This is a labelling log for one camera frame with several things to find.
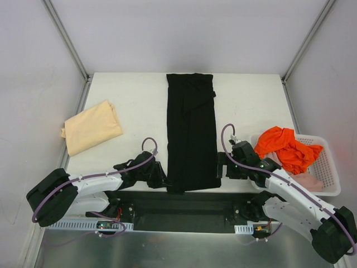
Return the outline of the black t shirt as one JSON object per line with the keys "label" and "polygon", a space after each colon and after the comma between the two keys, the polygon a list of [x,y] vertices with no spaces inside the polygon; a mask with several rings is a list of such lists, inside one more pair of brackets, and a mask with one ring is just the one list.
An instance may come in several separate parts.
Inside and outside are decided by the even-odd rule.
{"label": "black t shirt", "polygon": [[221,187],[211,74],[167,74],[167,191]]}

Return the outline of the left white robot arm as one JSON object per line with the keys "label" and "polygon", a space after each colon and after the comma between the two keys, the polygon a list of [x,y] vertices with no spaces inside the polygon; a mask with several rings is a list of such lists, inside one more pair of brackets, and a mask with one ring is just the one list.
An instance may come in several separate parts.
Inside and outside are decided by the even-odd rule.
{"label": "left white robot arm", "polygon": [[33,223],[41,227],[69,216],[120,219],[123,205],[115,193],[138,181],[151,189],[168,186],[161,163],[149,151],[100,174],[70,175],[63,168],[55,169],[27,193],[26,199],[33,211]]}

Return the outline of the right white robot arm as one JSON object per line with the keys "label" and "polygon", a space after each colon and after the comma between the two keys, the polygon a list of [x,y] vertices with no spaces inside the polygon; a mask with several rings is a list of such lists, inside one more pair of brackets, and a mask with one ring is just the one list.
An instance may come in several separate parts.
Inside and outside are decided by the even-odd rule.
{"label": "right white robot arm", "polygon": [[316,253],[335,264],[356,254],[356,223],[347,207],[336,208],[313,195],[271,158],[261,159],[248,141],[229,140],[231,151],[218,154],[218,177],[248,179],[260,192],[239,208],[242,218],[275,219],[307,239]]}

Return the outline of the orange t shirt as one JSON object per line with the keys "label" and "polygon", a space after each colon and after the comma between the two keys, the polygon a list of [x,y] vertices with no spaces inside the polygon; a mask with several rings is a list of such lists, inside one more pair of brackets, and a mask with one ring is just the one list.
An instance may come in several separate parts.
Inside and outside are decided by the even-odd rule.
{"label": "orange t shirt", "polygon": [[262,159],[269,153],[276,153],[282,167],[294,175],[305,173],[320,156],[324,147],[305,145],[295,138],[290,128],[272,127],[262,133],[254,148]]}

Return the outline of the pink garment in basket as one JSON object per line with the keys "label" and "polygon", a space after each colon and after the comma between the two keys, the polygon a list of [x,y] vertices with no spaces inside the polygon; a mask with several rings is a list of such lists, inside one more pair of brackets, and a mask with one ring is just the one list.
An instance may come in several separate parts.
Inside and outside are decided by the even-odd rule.
{"label": "pink garment in basket", "polygon": [[[276,162],[278,165],[282,166],[282,162],[280,161],[280,159],[278,158],[278,156],[275,152],[267,153],[264,157],[270,158],[274,162]],[[304,188],[306,188],[310,192],[322,192],[322,190],[324,188],[323,182],[316,179],[309,172],[300,173],[297,175],[294,175],[289,171],[286,171],[286,172],[292,179],[294,179],[296,182],[298,182],[300,185],[302,185]]]}

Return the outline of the folded beige t shirt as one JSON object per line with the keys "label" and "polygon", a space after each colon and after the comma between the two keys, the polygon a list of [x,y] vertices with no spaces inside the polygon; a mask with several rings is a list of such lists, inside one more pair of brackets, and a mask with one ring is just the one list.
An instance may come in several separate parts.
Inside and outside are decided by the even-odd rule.
{"label": "folded beige t shirt", "polygon": [[71,157],[122,134],[115,107],[108,100],[67,119],[61,129]]}

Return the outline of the white plastic basket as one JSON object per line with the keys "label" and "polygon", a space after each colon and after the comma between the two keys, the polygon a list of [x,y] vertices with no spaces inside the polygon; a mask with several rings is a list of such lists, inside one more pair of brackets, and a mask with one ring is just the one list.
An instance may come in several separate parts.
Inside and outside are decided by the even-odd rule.
{"label": "white plastic basket", "polygon": [[324,184],[320,192],[313,192],[313,194],[324,197],[339,195],[341,192],[340,179],[327,141],[322,137],[297,133],[295,138],[307,146],[319,145],[324,148],[320,152],[318,159],[307,169],[309,174]]}

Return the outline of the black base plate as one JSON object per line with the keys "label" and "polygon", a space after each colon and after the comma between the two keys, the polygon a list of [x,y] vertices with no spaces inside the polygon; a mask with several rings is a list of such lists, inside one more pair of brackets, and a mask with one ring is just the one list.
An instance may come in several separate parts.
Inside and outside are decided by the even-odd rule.
{"label": "black base plate", "polygon": [[101,212],[132,223],[136,231],[234,233],[251,217],[266,221],[263,203],[274,198],[262,193],[183,193],[107,191],[109,208]]}

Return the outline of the aluminium front rail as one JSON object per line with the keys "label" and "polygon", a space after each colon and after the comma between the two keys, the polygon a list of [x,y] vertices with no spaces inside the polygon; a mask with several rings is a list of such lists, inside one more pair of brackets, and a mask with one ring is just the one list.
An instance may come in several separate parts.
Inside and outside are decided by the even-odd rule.
{"label": "aluminium front rail", "polygon": [[50,226],[68,215],[86,217],[106,216],[129,220],[140,210],[148,213],[198,215],[222,211],[230,219],[242,218],[258,222],[268,219],[263,206],[272,195],[260,194],[192,194],[168,195],[165,193],[105,192],[103,197],[88,195],[78,197],[51,197],[49,200],[30,198],[34,220],[42,227]]}

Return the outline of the right aluminium frame post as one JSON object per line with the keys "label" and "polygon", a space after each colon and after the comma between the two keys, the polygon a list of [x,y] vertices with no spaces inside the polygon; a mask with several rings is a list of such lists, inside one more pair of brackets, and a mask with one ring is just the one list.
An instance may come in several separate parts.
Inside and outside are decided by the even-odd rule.
{"label": "right aluminium frame post", "polygon": [[303,39],[303,42],[299,46],[295,56],[293,57],[291,63],[289,64],[289,67],[287,68],[284,75],[281,77],[281,81],[283,85],[286,85],[286,83],[288,82],[289,78],[293,74],[294,70],[297,68],[299,62],[303,58],[305,52],[307,51],[308,47],[311,45],[313,39],[317,35],[318,31],[322,27],[323,23],[327,19],[328,15],[332,11],[336,3],[337,0],[328,0],[324,3],[321,11],[318,13],[307,35]]}

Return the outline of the aluminium frame post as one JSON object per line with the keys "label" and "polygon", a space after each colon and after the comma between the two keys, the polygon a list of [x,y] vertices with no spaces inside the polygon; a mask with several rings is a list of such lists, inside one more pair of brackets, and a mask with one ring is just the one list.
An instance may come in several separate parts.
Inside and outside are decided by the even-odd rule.
{"label": "aluminium frame post", "polygon": [[77,49],[75,48],[53,2],[51,0],[42,0],[41,3],[43,4],[46,12],[51,18],[55,28],[57,29],[67,51],[69,52],[69,55],[71,56],[82,78],[86,82],[89,81],[90,74],[87,72],[86,67],[84,66],[83,61],[81,60],[80,55],[78,54]]}
{"label": "aluminium frame post", "polygon": [[286,85],[286,83],[288,82],[289,78],[293,74],[294,70],[297,68],[299,62],[303,58],[305,52],[307,51],[308,47],[311,45],[313,39],[317,35],[318,31],[322,27],[323,23],[327,19],[328,15],[332,11],[336,3],[337,0],[328,0],[324,3],[321,11],[318,13],[307,35],[303,39],[303,42],[299,46],[295,56],[293,57],[291,63],[289,64],[289,67],[287,68],[284,75],[281,77],[281,81],[283,85]]}

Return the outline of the left aluminium frame post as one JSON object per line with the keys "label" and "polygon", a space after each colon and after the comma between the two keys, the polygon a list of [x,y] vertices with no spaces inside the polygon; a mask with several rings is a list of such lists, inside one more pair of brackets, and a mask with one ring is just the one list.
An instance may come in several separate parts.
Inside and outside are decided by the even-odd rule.
{"label": "left aluminium frame post", "polygon": [[41,3],[43,4],[46,12],[51,18],[55,28],[57,29],[67,51],[69,52],[69,55],[71,56],[82,78],[86,82],[89,81],[90,74],[87,72],[86,67],[84,66],[83,61],[81,60],[80,55],[78,54],[77,49],[75,48],[53,2],[51,0],[42,0]]}

